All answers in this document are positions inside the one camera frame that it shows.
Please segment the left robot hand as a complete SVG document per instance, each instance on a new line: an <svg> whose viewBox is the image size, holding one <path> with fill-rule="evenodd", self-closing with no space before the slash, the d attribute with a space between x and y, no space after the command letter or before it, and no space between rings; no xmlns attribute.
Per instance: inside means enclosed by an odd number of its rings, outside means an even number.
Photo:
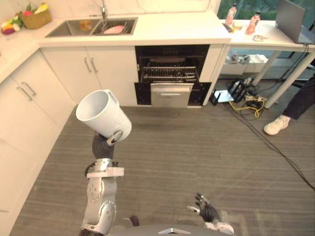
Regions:
<svg viewBox="0 0 315 236"><path fill-rule="evenodd" d="M122 131L116 131L109 138L104 137L100 133L94 132L92 142L92 152L96 159L113 159L114 145L123 135Z"/></svg>

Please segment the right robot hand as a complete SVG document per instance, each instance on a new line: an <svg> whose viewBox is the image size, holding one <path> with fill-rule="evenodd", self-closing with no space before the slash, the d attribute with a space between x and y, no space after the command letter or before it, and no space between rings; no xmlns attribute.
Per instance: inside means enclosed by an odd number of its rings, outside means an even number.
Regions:
<svg viewBox="0 0 315 236"><path fill-rule="evenodd" d="M211 204L211 202L201 193L196 193L194 206L187 206L187 210L197 213L204 222L218 223L221 221L221 216L217 209Z"/></svg>

